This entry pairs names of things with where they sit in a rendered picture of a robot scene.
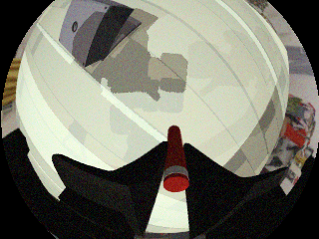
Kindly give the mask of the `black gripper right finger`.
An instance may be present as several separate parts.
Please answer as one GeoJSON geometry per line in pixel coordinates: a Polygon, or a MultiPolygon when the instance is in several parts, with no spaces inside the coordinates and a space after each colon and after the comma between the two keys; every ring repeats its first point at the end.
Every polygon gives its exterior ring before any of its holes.
{"type": "Polygon", "coordinates": [[[188,239],[204,239],[207,232],[220,226],[244,203],[279,186],[288,174],[288,167],[276,168],[255,176],[239,176],[207,158],[191,143],[183,144],[188,188],[186,206],[188,239]]]}

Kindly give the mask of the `dark red peg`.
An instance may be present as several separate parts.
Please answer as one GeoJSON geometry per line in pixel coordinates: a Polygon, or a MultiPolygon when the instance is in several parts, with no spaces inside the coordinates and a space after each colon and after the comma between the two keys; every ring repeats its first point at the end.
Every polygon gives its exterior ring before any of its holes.
{"type": "Polygon", "coordinates": [[[188,174],[184,155],[180,127],[172,124],[167,131],[167,157],[164,165],[163,187],[170,192],[184,191],[188,188],[188,174]]]}

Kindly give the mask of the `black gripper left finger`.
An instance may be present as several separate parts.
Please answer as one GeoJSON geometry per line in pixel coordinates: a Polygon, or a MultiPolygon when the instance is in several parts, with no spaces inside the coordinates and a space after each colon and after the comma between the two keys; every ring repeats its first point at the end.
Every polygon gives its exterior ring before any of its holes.
{"type": "Polygon", "coordinates": [[[168,142],[163,140],[147,154],[117,170],[88,166],[64,154],[52,162],[65,187],[93,202],[123,212],[136,238],[144,239],[166,164],[168,142]]]}

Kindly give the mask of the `pale grey flat panel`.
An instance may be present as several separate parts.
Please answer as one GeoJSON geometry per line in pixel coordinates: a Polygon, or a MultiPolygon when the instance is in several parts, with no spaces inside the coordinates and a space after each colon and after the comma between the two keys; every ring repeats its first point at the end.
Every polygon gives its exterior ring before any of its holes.
{"type": "Polygon", "coordinates": [[[84,68],[104,61],[125,37],[141,25],[135,11],[112,0],[72,0],[59,41],[84,68]]]}

